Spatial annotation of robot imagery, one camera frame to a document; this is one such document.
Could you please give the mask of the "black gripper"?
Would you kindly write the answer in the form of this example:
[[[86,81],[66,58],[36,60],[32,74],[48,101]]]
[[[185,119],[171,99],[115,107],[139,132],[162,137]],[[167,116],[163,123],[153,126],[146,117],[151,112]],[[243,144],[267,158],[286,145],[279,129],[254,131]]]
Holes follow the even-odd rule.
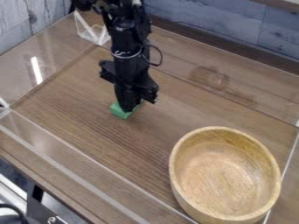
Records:
[[[142,101],[155,103],[159,85],[150,75],[150,53],[139,52],[127,57],[114,56],[99,62],[99,76],[114,84],[121,108],[130,112]]]

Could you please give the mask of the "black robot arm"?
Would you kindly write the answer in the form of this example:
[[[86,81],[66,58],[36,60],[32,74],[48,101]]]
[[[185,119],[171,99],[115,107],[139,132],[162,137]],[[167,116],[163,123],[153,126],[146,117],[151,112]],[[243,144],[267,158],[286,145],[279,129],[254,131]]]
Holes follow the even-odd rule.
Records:
[[[111,37],[113,60],[99,62],[99,76],[115,87],[117,102],[126,113],[131,113],[142,101],[155,103],[159,85],[150,75],[150,66],[159,67],[162,61],[151,61],[151,19],[145,0],[72,0],[75,9],[95,11],[102,15]]]

